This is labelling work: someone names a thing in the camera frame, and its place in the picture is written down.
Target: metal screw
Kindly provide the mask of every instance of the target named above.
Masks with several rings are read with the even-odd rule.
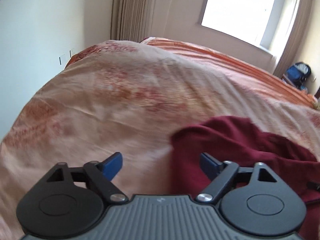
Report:
[[[122,202],[127,200],[127,197],[121,193],[117,193],[117,194],[112,194],[110,196],[110,200],[113,202]]]
[[[213,199],[213,196],[211,196],[208,193],[201,193],[197,196],[197,200],[201,201],[201,202],[209,202]]]

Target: orange bed sheet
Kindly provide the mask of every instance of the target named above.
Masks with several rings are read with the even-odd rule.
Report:
[[[258,67],[213,49],[192,43],[154,37],[148,38],[142,43],[156,46],[200,64],[214,67],[247,89],[248,92],[258,93],[265,98],[317,108],[317,101],[311,94],[305,94]]]

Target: backpack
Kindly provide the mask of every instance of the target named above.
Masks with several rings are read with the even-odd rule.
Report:
[[[303,82],[311,75],[311,68],[303,62],[298,62],[289,67],[285,75],[298,89],[300,89]]]

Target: wall switch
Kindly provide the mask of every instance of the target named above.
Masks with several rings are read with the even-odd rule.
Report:
[[[69,51],[69,54],[70,54],[70,57],[72,57],[74,54],[76,54],[75,48],[71,49],[71,50]]]
[[[66,65],[67,64],[67,58],[66,54],[63,54],[59,57],[60,65]]]

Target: beige curtain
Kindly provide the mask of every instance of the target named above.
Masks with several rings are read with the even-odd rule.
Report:
[[[150,35],[155,0],[113,0],[111,39],[140,42]]]
[[[302,40],[308,23],[312,0],[297,0],[294,8],[292,22],[288,30],[288,39],[284,51],[278,60],[274,75],[281,78],[284,72],[292,65],[296,52]]]

